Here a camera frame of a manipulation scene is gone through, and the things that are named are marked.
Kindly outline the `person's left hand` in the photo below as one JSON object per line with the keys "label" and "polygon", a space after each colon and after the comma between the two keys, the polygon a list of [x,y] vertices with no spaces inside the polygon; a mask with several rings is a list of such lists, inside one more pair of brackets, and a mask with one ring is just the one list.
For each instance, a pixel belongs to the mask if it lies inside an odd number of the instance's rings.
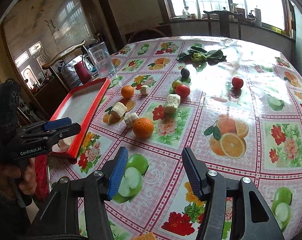
{"label": "person's left hand", "polygon": [[35,193],[35,158],[29,159],[27,167],[22,170],[17,166],[0,165],[0,192],[10,200],[16,197],[14,186],[18,179],[21,179],[18,188],[23,194],[31,196]]}

